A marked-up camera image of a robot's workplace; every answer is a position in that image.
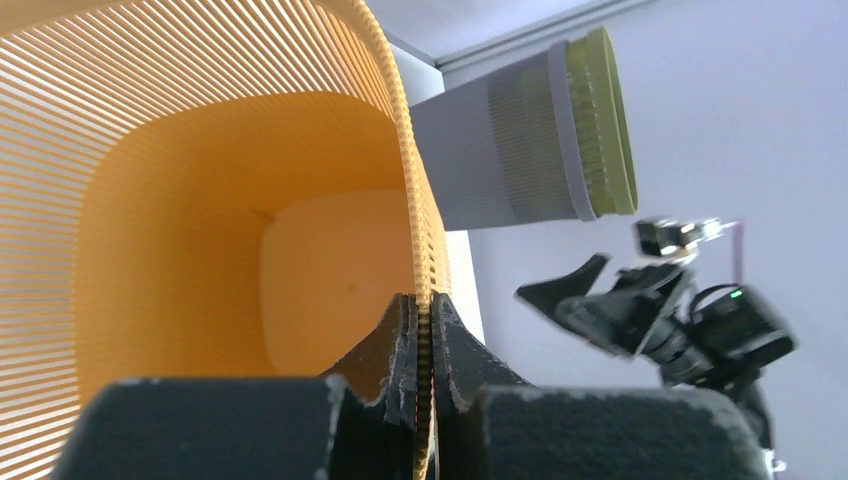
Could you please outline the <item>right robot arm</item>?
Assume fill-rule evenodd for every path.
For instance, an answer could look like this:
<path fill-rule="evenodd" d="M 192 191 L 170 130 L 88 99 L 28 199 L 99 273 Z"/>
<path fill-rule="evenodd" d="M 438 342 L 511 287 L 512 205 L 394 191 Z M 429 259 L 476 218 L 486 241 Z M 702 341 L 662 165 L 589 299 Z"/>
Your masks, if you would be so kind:
<path fill-rule="evenodd" d="M 609 261 L 595 254 L 575 271 L 520 286 L 516 295 L 552 323 L 610 356 L 643 356 L 666 387 L 719 392 L 745 415 L 761 448 L 774 452 L 774 429 L 758 381 L 797 347 L 787 322 L 752 286 L 717 284 L 694 293 L 683 262 L 618 271 L 612 288 L 591 293 Z"/>

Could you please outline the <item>yellow plastic basket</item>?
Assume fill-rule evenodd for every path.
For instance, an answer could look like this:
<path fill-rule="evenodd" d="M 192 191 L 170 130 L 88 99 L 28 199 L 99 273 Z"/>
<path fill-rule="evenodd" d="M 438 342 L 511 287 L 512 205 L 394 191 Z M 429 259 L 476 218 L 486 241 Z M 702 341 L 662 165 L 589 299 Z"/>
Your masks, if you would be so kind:
<path fill-rule="evenodd" d="M 363 1 L 1 5 L 1 475 L 131 378 L 318 377 L 396 295 L 413 475 L 445 227 Z"/>

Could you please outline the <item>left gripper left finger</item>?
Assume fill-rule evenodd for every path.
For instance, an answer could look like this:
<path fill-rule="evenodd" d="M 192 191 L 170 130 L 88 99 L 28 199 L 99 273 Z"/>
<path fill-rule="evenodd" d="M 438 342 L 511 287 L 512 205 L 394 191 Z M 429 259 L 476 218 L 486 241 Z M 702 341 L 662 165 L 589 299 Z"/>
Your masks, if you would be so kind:
<path fill-rule="evenodd" d="M 83 410 L 56 479 L 409 479 L 416 306 L 396 295 L 318 377 L 131 378 Z"/>

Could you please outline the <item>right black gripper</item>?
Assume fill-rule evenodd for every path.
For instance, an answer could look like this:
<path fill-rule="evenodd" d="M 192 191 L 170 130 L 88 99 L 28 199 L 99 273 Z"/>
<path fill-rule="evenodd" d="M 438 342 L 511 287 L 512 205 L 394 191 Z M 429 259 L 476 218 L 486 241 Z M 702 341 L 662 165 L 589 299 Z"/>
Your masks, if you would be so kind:
<path fill-rule="evenodd" d="M 610 257 L 596 253 L 562 277 L 521 285 L 516 296 L 548 318 L 563 300 L 563 327 L 612 355 L 673 361 L 692 349 L 679 304 L 693 274 L 677 264 L 623 269 L 607 292 L 590 292 Z"/>

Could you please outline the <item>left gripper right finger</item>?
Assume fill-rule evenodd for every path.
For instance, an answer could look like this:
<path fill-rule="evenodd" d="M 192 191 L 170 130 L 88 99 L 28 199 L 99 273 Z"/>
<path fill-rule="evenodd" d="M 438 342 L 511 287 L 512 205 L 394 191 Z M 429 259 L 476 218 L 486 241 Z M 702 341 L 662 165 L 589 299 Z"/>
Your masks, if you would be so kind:
<path fill-rule="evenodd" d="M 537 387 L 432 305 L 442 479 L 767 479 L 742 413 L 708 390 Z"/>

